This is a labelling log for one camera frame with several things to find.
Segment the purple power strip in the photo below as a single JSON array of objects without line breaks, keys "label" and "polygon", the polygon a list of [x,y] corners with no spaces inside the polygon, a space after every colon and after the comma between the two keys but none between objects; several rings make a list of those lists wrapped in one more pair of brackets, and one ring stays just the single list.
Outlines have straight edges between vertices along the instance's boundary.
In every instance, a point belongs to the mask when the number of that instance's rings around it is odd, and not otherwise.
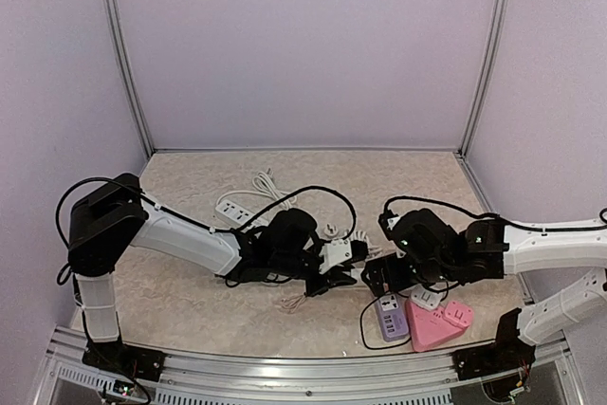
[{"label": "purple power strip", "polygon": [[409,337],[409,325],[400,296],[397,294],[384,295],[375,303],[375,310],[384,341],[404,341]]}]

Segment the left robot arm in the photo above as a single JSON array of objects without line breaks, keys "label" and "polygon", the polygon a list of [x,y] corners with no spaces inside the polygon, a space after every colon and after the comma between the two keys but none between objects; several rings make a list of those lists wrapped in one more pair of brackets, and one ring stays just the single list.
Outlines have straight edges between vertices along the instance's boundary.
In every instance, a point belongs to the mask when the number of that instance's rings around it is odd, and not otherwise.
[{"label": "left robot arm", "polygon": [[121,339],[112,275],[129,247],[198,265],[228,285],[299,280],[309,296],[354,285],[350,271],[369,254],[353,230],[322,239],[316,220],[297,208],[277,212],[265,226],[218,229],[156,202],[136,175],[86,178],[69,191],[90,183],[98,189],[72,206],[67,229],[57,229],[67,249],[62,271],[80,299],[89,353],[115,372],[148,354]]}]

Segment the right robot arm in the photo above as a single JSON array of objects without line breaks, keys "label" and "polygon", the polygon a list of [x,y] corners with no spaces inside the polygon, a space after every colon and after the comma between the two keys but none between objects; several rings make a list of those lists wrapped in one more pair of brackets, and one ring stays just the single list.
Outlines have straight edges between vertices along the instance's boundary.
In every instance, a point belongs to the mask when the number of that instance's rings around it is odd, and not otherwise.
[{"label": "right robot arm", "polygon": [[524,224],[493,212],[471,213],[456,231],[432,210],[397,215],[385,207],[378,223],[396,251],[366,263],[362,281],[379,297],[414,285],[458,285],[524,272],[585,267],[581,279],[554,295],[502,316],[487,365],[504,371],[524,346],[582,322],[606,306],[606,212],[581,222]]}]

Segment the pink plug adapter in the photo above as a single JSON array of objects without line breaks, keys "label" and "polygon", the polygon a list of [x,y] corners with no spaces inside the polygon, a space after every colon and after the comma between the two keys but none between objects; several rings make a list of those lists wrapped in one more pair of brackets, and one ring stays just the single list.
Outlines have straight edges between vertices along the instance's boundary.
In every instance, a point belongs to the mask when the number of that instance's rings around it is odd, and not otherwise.
[{"label": "pink plug adapter", "polygon": [[468,329],[474,320],[472,307],[458,301],[449,301],[443,311],[443,319],[460,329]]}]

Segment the pink triangular power strip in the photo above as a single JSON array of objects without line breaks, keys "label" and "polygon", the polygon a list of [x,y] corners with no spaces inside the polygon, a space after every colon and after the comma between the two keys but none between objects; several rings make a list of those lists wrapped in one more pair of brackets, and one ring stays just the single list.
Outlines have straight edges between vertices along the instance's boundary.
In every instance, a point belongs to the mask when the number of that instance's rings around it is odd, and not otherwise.
[{"label": "pink triangular power strip", "polygon": [[465,334],[467,328],[448,322],[444,317],[444,308],[426,310],[411,301],[405,303],[405,311],[412,348],[416,353],[427,352],[457,339]]}]

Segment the white plug adapter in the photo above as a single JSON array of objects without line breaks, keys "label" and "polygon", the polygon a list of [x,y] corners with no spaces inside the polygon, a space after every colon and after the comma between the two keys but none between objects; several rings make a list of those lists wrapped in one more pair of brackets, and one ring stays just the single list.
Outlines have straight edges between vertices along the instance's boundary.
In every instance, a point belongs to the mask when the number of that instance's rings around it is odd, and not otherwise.
[{"label": "white plug adapter", "polygon": [[423,285],[416,285],[411,289],[409,300],[418,307],[434,311],[441,303],[443,292],[434,292],[428,290]]}]

